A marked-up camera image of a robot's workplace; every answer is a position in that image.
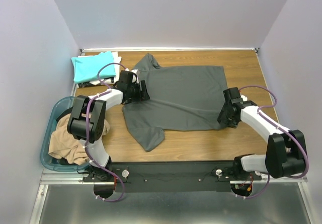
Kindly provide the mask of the dark grey t-shirt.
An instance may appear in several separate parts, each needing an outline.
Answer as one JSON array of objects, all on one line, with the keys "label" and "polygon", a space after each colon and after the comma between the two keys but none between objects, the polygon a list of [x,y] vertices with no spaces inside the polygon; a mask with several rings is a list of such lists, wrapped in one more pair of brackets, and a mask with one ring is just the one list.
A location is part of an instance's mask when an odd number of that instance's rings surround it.
[{"label": "dark grey t-shirt", "polygon": [[165,130],[221,130],[217,121],[227,82],[222,66],[162,67],[151,54],[135,66],[146,83],[150,99],[123,106],[126,127],[149,152],[164,139]]}]

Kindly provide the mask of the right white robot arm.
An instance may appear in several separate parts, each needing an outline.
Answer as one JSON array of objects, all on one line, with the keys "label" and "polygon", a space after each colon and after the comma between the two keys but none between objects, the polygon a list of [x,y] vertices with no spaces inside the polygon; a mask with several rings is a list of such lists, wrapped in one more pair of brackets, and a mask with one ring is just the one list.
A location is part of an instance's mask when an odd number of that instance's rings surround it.
[{"label": "right white robot arm", "polygon": [[244,179],[250,172],[260,172],[275,179],[302,178],[309,170],[305,137],[300,130],[290,130],[263,112],[240,89],[224,90],[224,104],[217,121],[219,124],[237,128],[243,122],[267,142],[264,155],[243,155],[234,158],[231,173],[236,179]]}]

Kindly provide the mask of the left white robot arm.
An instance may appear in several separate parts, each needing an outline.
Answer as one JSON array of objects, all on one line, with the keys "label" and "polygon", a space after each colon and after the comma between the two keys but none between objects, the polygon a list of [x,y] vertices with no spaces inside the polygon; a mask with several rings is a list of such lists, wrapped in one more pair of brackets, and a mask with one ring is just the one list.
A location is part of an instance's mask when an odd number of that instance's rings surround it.
[{"label": "left white robot arm", "polygon": [[146,83],[139,79],[139,74],[137,69],[122,70],[119,81],[106,91],[74,99],[67,132],[82,144],[90,165],[95,167],[94,175],[100,181],[107,181],[112,174],[108,166],[110,156],[102,142],[106,111],[114,106],[150,99]]}]

